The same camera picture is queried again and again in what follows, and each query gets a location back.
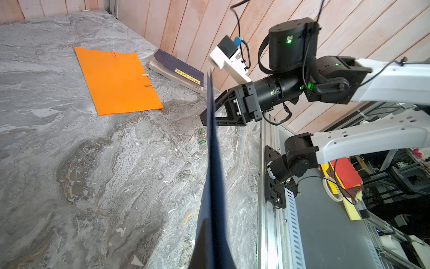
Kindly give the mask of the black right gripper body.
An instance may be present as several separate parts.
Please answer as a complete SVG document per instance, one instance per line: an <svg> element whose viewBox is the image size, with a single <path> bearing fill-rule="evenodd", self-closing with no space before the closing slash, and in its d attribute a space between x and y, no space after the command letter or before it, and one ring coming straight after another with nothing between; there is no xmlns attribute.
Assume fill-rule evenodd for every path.
<svg viewBox="0 0 430 269"><path fill-rule="evenodd" d="M235 116L244 117L246 124L252 120L255 122L262 120L262 110L253 82L233 87L227 91L232 93Z"/></svg>

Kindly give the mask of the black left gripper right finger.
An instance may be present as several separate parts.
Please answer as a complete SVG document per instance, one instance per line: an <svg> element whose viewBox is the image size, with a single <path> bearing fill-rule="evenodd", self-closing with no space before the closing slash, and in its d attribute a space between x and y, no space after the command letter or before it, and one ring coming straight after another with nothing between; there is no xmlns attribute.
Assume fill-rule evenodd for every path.
<svg viewBox="0 0 430 269"><path fill-rule="evenodd" d="M235 263L228 246L225 229L218 230L218 268L219 269L235 269Z"/></svg>

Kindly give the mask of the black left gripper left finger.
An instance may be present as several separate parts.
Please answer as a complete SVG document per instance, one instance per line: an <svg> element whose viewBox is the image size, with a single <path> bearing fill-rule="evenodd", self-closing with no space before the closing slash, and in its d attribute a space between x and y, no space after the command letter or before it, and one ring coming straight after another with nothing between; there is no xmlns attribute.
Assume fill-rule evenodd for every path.
<svg viewBox="0 0 430 269"><path fill-rule="evenodd" d="M193 254L190 259L188 269L206 269L207 268L207 254L206 254L206 237L207 237L207 223L208 219L204 219L202 225L198 229L196 237L196 244L194 246Z"/></svg>

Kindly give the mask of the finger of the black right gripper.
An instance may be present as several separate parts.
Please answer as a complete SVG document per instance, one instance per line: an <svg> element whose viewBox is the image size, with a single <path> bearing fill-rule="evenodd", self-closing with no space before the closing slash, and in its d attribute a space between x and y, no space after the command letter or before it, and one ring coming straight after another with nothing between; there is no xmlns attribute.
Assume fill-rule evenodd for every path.
<svg viewBox="0 0 430 269"><path fill-rule="evenodd" d="M207 104L209 103L209 98L212 96L215 116L235 116L232 93L229 93L228 91L220 93L218 90L208 90L206 95Z"/></svg>
<svg viewBox="0 0 430 269"><path fill-rule="evenodd" d="M208 119L206 114L201 114L200 120L202 125L214 125L214 126L233 126L233 127L244 127L246 126L246 121L242 116L233 117L215 117L214 119Z"/></svg>

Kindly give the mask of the blue paper document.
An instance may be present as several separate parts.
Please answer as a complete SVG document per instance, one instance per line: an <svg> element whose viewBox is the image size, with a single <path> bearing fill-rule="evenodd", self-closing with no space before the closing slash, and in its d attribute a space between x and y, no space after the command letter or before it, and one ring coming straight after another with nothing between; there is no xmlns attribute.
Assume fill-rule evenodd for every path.
<svg viewBox="0 0 430 269"><path fill-rule="evenodd" d="M207 74L207 78L207 91L212 91L213 78L211 72ZM215 118L213 105L214 101L211 96L206 109L208 119ZM208 125L206 127L208 167L199 212L198 229L202 225L203 220L207 218L206 254L208 260L206 269L218 269L218 230L225 229L226 233L224 179L217 138L217 126Z"/></svg>

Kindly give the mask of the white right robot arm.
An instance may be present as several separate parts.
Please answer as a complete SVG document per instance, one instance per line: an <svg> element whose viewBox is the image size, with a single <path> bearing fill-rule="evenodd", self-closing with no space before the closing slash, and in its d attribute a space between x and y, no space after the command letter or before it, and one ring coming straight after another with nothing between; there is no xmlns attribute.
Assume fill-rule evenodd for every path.
<svg viewBox="0 0 430 269"><path fill-rule="evenodd" d="M353 57L316 57L320 26L306 17L271 27L260 50L269 50L266 77L252 81L236 63L235 43L225 38L213 51L216 67L238 85L218 98L208 95L203 125L245 126L260 121L278 104L309 102L349 104L392 102L415 108L375 122L330 132L289 137L286 152L267 164L268 174L283 182L320 164L372 152L428 148L430 145L430 65L402 60L389 63Z"/></svg>

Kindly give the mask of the dark purple book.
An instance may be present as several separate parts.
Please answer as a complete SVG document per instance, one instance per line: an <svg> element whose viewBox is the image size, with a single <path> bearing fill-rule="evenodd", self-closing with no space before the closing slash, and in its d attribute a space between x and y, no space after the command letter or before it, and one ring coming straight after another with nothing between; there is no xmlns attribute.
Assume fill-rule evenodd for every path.
<svg viewBox="0 0 430 269"><path fill-rule="evenodd" d="M148 67L154 72L185 86L196 93L203 93L203 73L168 54L162 49L158 49L154 53Z"/></svg>

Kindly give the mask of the masking tape roll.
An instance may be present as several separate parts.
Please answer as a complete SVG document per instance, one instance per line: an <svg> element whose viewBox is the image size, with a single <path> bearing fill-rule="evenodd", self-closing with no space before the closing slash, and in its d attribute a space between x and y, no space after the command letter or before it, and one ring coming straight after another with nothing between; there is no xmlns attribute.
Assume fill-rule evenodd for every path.
<svg viewBox="0 0 430 269"><path fill-rule="evenodd" d="M336 181L333 181L333 178L324 177L322 179L322 185L330 199L332 199L334 202L343 201L343 194L339 190L339 187L336 184Z"/></svg>

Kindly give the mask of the orange paper document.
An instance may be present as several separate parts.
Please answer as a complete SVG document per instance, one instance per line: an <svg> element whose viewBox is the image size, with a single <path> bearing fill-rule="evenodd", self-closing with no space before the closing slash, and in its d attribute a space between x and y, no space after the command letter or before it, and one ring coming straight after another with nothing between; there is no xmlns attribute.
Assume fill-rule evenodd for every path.
<svg viewBox="0 0 430 269"><path fill-rule="evenodd" d="M136 53L75 48L97 115L111 115L163 109Z"/></svg>

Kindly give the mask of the aluminium front rail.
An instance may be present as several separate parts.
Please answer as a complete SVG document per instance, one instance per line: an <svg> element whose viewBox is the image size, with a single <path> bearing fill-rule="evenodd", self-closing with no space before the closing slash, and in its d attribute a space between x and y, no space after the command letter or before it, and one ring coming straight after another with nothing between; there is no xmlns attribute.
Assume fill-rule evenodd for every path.
<svg viewBox="0 0 430 269"><path fill-rule="evenodd" d="M260 122L259 183L258 183L258 239L256 267L258 269L304 269L299 215L293 192L285 189L286 208L276 209L265 199L264 179L270 153L284 153L284 142L293 136L283 126Z"/></svg>

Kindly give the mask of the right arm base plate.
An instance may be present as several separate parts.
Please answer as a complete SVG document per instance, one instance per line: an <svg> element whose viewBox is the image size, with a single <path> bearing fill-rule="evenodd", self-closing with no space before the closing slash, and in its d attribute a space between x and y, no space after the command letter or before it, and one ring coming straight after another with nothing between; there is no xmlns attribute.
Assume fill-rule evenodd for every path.
<svg viewBox="0 0 430 269"><path fill-rule="evenodd" d="M287 164L286 155L281 155L270 146L264 148L264 197L275 208L287 207L286 190L295 198L299 189L292 177L298 177L299 162Z"/></svg>

